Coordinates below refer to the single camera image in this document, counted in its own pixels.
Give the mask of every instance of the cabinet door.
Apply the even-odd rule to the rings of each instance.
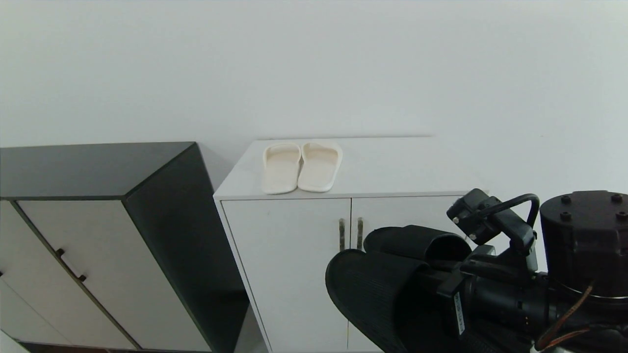
[[[73,345],[134,349],[7,201],[0,219],[0,267],[9,287]]]
[[[209,351],[122,202],[21,201],[50,245],[144,349]]]
[[[273,352],[347,350],[347,319],[327,295],[325,270],[349,246],[351,201],[223,201],[236,256]]]
[[[358,221],[362,222],[362,238],[381,227],[403,227],[410,224],[441,229],[460,234],[460,229],[447,218],[446,212],[458,196],[445,197],[383,197],[353,198],[351,248],[357,249]],[[357,328],[349,323],[349,350],[355,352],[381,351]]]
[[[28,306],[2,278],[0,278],[0,327],[12,338],[23,342],[71,344]]]

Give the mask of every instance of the cabinet handle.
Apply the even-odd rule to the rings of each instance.
[[[340,231],[340,251],[345,249],[345,219],[338,221],[338,230]]]
[[[362,217],[357,219],[357,249],[362,250],[362,234],[364,233],[364,220]]]
[[[59,257],[59,260],[65,265],[65,267],[70,269],[70,272],[72,272],[72,274],[74,274],[74,276],[79,281],[84,282],[87,279],[86,275],[84,274],[81,274],[80,276],[77,275],[78,271],[76,270],[76,268],[62,258],[62,256],[65,254],[65,250],[63,250],[62,248],[59,248],[58,250],[55,251],[55,254]]]

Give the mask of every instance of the cabinet side panel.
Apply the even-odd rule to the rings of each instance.
[[[198,145],[123,201],[213,351],[232,352],[249,306]]]

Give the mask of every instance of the slipper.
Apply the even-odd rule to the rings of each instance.
[[[296,143],[278,143],[264,150],[262,191],[286,193],[296,189],[301,162],[301,148]]]
[[[342,149],[333,141],[313,141],[303,145],[303,169],[299,175],[300,189],[327,192],[336,179],[342,161]]]

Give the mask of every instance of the label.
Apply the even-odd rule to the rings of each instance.
[[[456,306],[456,317],[458,318],[458,335],[462,335],[465,331],[465,317],[462,314],[462,302],[460,301],[460,292],[453,296],[453,304]]]

